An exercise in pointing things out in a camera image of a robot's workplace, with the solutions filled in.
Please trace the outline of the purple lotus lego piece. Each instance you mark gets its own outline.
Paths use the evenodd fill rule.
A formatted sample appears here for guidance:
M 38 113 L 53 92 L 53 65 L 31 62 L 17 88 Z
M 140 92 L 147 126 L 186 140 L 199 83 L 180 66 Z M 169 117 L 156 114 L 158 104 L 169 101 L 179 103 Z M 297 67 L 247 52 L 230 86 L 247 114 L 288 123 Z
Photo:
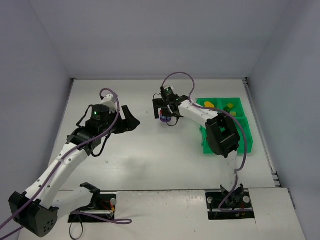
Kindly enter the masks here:
M 163 123 L 169 123 L 172 120 L 172 118 L 170 116 L 163 116 L 163 115 L 161 115 L 159 119 Z

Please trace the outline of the orange yellow curved lego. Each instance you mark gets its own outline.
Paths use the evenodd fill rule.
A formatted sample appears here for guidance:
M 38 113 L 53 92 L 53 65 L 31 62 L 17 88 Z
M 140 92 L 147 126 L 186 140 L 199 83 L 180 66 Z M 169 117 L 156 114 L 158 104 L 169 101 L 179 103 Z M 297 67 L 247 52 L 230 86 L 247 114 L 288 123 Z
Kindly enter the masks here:
M 204 107 L 206 107 L 206 108 L 215 108 L 215 105 L 210 101 L 205 101 L 204 102 Z

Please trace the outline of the dark green curved lego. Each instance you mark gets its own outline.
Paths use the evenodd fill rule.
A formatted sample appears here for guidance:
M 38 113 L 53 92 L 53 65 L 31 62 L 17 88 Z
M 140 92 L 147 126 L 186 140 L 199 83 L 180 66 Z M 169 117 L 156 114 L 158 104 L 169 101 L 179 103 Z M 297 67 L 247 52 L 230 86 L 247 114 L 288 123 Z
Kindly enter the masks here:
M 226 112 L 228 112 L 228 113 L 231 112 L 231 108 L 229 108 L 228 106 L 226 106 L 223 110 L 226 111 Z

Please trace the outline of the lime square lego brick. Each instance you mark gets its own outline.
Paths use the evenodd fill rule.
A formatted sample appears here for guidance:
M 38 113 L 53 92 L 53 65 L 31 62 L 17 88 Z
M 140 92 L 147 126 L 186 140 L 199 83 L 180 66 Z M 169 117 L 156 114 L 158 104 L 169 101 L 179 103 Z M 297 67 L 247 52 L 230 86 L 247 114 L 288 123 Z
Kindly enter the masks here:
M 233 107 L 234 107 L 234 104 L 233 103 L 228 103 L 227 105 L 226 105 L 229 109 L 232 109 Z

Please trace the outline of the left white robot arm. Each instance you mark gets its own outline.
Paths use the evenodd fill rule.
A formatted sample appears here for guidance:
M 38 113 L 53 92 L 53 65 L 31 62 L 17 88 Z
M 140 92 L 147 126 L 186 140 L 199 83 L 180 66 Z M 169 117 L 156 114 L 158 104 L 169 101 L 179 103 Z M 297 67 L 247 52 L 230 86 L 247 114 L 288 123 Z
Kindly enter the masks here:
M 13 219 L 23 228 L 43 238 L 52 231 L 57 221 L 71 212 L 95 209 L 102 198 L 100 189 L 85 182 L 67 198 L 57 198 L 61 187 L 76 168 L 93 154 L 99 145 L 105 146 L 111 134 L 122 134 L 135 130 L 141 123 L 130 112 L 127 105 L 111 110 L 104 104 L 90 105 L 86 112 L 90 118 L 67 137 L 58 157 L 38 180 L 23 193 L 14 192 L 8 202 Z

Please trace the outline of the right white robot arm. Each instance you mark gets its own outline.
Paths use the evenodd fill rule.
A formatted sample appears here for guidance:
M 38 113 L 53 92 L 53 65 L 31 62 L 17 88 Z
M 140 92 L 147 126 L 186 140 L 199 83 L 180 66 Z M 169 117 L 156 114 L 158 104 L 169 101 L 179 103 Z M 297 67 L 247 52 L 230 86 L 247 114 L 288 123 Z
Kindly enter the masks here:
M 170 86 L 161 86 L 160 95 L 152 100 L 155 118 L 160 117 L 159 110 L 162 110 L 166 117 L 187 118 L 201 125 L 206 130 L 211 151 L 225 158 L 221 189 L 233 192 L 239 185 L 236 169 L 240 135 L 235 122 L 226 114 L 203 107 L 186 95 L 175 94 Z

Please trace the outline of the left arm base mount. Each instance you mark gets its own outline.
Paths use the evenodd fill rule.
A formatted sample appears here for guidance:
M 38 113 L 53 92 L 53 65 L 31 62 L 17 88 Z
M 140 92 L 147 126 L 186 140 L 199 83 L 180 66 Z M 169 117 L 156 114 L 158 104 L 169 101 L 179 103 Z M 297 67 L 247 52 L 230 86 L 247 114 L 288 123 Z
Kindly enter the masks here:
M 117 198 L 116 193 L 101 193 L 100 189 L 88 182 L 82 183 L 80 187 L 93 193 L 93 200 L 89 205 L 80 207 L 76 211 L 88 213 L 106 220 L 115 219 L 115 210 L 112 209 L 110 201 Z M 70 214 L 68 223 L 105 223 L 105 221 L 82 214 Z

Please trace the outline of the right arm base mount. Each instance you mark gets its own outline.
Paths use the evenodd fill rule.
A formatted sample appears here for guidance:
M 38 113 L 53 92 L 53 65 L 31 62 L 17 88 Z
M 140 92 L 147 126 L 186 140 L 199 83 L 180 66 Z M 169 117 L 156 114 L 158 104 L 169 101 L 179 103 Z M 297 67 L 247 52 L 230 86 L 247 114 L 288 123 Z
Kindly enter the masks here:
M 248 190 L 235 190 L 232 195 L 222 204 L 220 203 L 228 195 L 228 191 L 206 191 L 205 199 L 207 206 L 208 219 L 217 220 L 243 220 L 254 219 L 255 213 Z

